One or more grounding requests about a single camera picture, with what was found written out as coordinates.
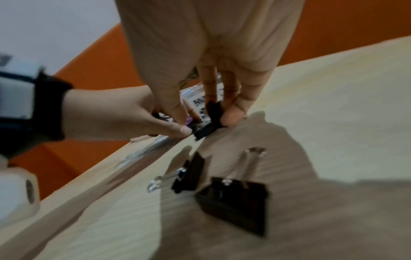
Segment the black sleeve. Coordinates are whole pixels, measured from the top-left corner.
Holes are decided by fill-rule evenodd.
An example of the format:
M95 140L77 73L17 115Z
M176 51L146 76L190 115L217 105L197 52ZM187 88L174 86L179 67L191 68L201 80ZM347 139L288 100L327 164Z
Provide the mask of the black sleeve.
M71 88L70 83L41 73L35 80L33 117L0 119L0 154L10 159L42 142L63 140L62 104Z

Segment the orange sofa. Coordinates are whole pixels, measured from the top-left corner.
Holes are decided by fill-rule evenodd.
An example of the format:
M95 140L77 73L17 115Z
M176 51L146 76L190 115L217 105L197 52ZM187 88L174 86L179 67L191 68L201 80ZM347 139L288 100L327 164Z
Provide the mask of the orange sofa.
M411 35L409 0L307 0L280 65ZM102 90L143 85L120 25L57 73L75 88ZM13 159L39 179L41 197L115 152L126 141L47 143Z

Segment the black binder clip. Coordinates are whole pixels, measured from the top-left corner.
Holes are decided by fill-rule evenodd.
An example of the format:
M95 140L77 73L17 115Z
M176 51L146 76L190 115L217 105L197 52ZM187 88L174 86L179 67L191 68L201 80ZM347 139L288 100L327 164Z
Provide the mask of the black binder clip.
M211 122L197 124L193 122L188 126L193 130L193 134L196 137L197 141L213 133L217 129L223 128L220 123L220 118L223 115L223 111L221 110L221 102L208 102L205 107L207 109Z
M180 193L182 191L195 191L200 181L201 173L204 168L205 160L201 155L196 152L191 161L187 160L184 166L179 168L177 171L155 177L147 187L147 192L153 192L161 188L161 183L167 179L175 177L171 189L175 193Z
M248 163L246 173L255 167L257 159L265 155L265 149L254 147L245 150L246 155L255 154L253 164ZM214 217L235 224L259 236L265 235L265 200L268 192L262 183L234 179L235 169L226 178L211 178L208 185L195 195L201 209Z

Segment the human hand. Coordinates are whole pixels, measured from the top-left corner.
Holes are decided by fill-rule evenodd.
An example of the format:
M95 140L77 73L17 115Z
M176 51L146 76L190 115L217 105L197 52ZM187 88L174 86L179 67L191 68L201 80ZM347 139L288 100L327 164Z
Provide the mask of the human hand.
M200 113L186 99L184 110L193 119ZM68 138L129 140L143 135L187 137L191 129L156 119L162 110L147 86L113 90L70 90L63 101L63 132Z
M224 84L224 126L241 121L277 66L304 0L116 0L134 63L178 123L187 112L179 82L197 66L206 102Z

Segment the wooden tabletop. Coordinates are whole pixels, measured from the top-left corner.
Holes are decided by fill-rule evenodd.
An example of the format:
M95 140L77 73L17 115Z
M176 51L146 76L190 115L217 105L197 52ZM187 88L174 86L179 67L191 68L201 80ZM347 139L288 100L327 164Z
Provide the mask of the wooden tabletop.
M130 143L0 230L0 259L409 259L411 37L278 67L247 120L130 165ZM204 214L155 176L206 158L205 185L267 154L267 236Z

